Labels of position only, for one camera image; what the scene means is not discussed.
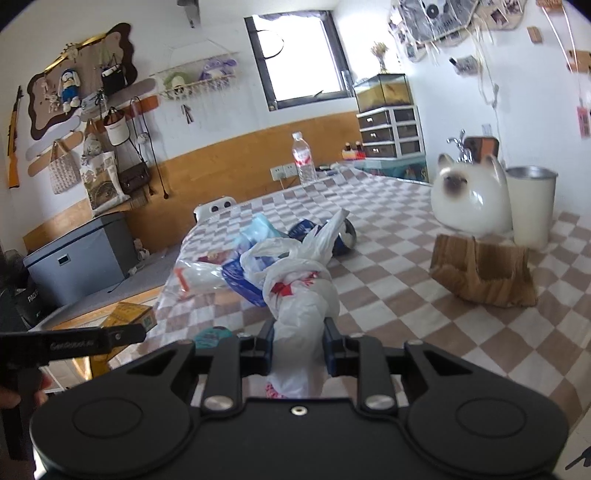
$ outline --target aquarium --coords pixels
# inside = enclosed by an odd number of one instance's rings
[[[359,112],[383,106],[412,105],[413,98],[403,73],[381,73],[354,87]]]

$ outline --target screw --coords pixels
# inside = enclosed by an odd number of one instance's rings
[[[365,399],[365,406],[371,410],[389,410],[396,405],[396,400],[388,395],[370,395]]]
[[[291,409],[291,412],[296,416],[296,417],[303,417],[304,415],[306,415],[308,413],[308,409],[302,405],[298,405],[297,407],[293,407]]]
[[[203,401],[203,406],[213,411],[226,411],[234,406],[234,402],[224,395],[212,395]]]

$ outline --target plastic bag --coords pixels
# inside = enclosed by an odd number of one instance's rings
[[[286,234],[277,230],[262,213],[255,215],[251,224],[236,238],[235,258],[225,263],[222,268],[222,275],[228,286],[257,307],[266,305],[262,297],[262,281],[260,283],[252,281],[244,269],[241,255],[263,240],[285,236]],[[277,258],[262,255],[249,256],[245,262],[249,273],[260,273],[276,260]]]
[[[267,238],[282,238],[287,235],[277,230],[262,213],[257,213],[249,226],[236,238],[235,249],[239,255]]]
[[[262,282],[262,295],[277,320],[273,366],[268,379],[289,398],[319,396],[325,380],[322,353],[324,318],[337,318],[339,295],[326,265],[332,257],[339,228],[349,212],[341,209],[322,230],[303,242],[290,238],[264,240],[242,254],[245,275]],[[262,272],[249,270],[251,257],[280,258]]]
[[[184,298],[197,293],[211,293],[218,288],[226,287],[221,265],[178,260],[174,266],[174,274],[178,279]]]

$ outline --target electrical socket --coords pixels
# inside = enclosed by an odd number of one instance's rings
[[[283,170],[282,165],[279,165],[278,167],[273,167],[271,169],[271,178],[275,181],[285,178],[285,172]]]
[[[283,171],[285,172],[285,178],[287,179],[290,177],[297,177],[298,175],[296,164],[293,162],[283,165]]]

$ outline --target cardboard box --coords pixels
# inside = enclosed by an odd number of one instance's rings
[[[129,325],[141,323],[146,332],[156,326],[156,317],[152,307],[137,305],[135,303],[119,302],[115,310],[100,324],[101,327],[114,327],[117,325]],[[111,371],[109,360],[121,353],[126,346],[119,346],[104,355],[75,358],[72,360],[78,373],[85,379],[91,380]]]
[[[537,293],[527,266],[528,253],[515,245],[439,235],[430,274],[464,300],[497,307],[532,307]]]

